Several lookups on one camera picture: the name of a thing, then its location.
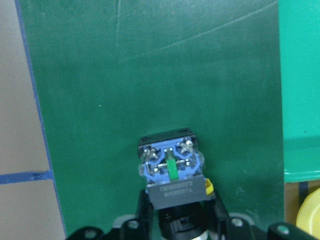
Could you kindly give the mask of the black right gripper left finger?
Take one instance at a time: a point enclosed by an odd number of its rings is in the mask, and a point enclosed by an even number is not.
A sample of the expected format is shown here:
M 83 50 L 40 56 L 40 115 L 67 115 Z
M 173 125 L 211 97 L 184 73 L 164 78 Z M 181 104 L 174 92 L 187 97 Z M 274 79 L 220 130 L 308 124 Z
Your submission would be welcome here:
M 154 208 L 149 195 L 143 189 L 139 192 L 135 216 L 121 226 L 122 240 L 151 240 Z

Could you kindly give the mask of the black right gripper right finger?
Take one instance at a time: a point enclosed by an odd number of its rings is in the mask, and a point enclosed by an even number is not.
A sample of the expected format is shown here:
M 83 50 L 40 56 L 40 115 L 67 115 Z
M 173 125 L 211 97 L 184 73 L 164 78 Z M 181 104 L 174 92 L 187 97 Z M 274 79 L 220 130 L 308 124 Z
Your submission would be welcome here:
M 253 220 L 242 213 L 228 212 L 219 193 L 204 202 L 211 240 L 256 240 Z

